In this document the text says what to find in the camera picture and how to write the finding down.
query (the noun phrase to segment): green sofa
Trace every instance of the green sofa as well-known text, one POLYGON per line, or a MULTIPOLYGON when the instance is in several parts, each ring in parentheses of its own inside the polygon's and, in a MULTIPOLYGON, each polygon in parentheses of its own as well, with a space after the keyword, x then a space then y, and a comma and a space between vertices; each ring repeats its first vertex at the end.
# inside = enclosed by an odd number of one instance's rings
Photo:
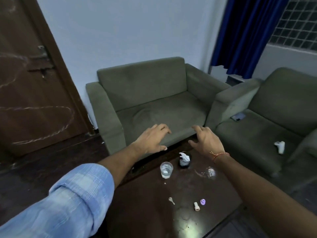
POLYGON ((209 126, 244 166, 286 192, 317 177, 317 77, 288 68, 216 95, 209 126), (230 117, 243 112, 238 122, 230 117), (284 141, 279 155, 274 142, 284 141))
POLYGON ((167 147, 193 135, 191 126, 204 125, 216 94, 230 87, 181 57, 100 69, 97 75, 99 82, 86 90, 109 154, 154 124, 172 130, 161 143, 167 147))

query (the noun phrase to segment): brown wooden door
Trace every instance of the brown wooden door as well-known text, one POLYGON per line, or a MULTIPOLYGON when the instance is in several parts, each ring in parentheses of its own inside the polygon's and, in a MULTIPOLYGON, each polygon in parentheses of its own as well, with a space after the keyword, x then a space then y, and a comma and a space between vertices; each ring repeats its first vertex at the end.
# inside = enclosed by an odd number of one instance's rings
POLYGON ((0 0, 0 144, 21 156, 87 132, 19 0, 0 0))

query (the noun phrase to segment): wristband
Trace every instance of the wristband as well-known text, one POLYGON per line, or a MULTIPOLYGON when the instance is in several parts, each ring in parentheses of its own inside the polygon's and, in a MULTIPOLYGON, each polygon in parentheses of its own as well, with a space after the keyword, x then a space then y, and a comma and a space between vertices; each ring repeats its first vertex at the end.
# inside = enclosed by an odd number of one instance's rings
POLYGON ((211 153, 214 157, 212 158, 212 161, 215 162, 215 159, 219 156, 219 155, 230 155, 229 153, 227 152, 222 152, 222 153, 217 153, 217 154, 214 154, 212 151, 210 151, 209 153, 211 153))

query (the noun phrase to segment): light blue shirt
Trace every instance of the light blue shirt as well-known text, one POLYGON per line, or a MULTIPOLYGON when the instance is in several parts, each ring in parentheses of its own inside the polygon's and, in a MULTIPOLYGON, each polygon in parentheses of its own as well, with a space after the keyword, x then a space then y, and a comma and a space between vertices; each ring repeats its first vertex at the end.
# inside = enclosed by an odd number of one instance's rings
POLYGON ((82 164, 58 180, 45 199, 0 227, 0 237, 87 238, 103 222, 114 182, 99 164, 82 164))

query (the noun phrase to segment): glass of water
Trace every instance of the glass of water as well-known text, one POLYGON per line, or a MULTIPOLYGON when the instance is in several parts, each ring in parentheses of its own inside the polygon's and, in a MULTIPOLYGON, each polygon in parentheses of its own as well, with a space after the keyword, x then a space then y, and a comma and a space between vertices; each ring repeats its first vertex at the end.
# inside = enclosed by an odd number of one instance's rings
POLYGON ((173 165, 169 162, 163 162, 163 163, 161 163, 160 169, 161 169, 162 177, 164 179, 168 179, 172 174, 173 165))

